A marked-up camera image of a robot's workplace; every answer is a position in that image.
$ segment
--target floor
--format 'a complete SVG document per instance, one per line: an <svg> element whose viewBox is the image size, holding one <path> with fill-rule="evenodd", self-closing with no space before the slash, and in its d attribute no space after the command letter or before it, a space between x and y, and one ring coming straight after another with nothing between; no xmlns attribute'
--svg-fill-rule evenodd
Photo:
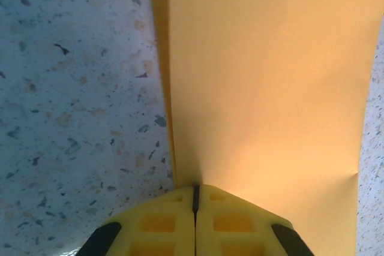
<svg viewBox="0 0 384 256"><path fill-rule="evenodd" d="M110 215L173 188L151 0L0 0L0 31L0 255L69 256ZM384 255L383 91L381 34L361 256Z"/></svg>

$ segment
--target yellow paper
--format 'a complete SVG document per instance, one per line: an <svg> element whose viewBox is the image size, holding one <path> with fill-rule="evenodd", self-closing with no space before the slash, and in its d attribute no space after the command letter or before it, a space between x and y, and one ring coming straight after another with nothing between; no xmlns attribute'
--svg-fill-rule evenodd
<svg viewBox="0 0 384 256"><path fill-rule="evenodd" d="M176 185L211 184L288 219L315 255L354 255L384 0L157 1L169 5L168 35L155 18Z"/></svg>

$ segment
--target terrazzo floor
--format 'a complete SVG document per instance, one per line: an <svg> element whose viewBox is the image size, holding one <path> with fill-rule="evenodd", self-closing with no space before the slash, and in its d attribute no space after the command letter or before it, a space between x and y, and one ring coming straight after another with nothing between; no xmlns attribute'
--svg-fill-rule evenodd
<svg viewBox="0 0 384 256"><path fill-rule="evenodd" d="M383 92L381 34L361 256L384 255ZM173 188L168 151L151 0L0 0L0 255L73 254L110 215Z"/></svg>

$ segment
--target orange paper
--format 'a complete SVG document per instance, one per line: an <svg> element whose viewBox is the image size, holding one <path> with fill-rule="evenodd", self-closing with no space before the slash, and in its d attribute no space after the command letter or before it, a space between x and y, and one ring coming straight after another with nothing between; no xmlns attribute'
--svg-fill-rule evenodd
<svg viewBox="0 0 384 256"><path fill-rule="evenodd" d="M287 218L315 255L354 255L384 0L154 0L154 8L176 186L217 186Z"/></svg>

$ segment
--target speckled floor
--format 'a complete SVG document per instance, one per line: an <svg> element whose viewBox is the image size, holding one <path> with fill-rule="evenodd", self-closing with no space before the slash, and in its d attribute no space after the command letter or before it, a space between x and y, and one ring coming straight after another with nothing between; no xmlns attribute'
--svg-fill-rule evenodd
<svg viewBox="0 0 384 256"><path fill-rule="evenodd" d="M173 188L151 0L0 0L0 255L70 255ZM384 255L384 35L362 145L358 255Z"/></svg>

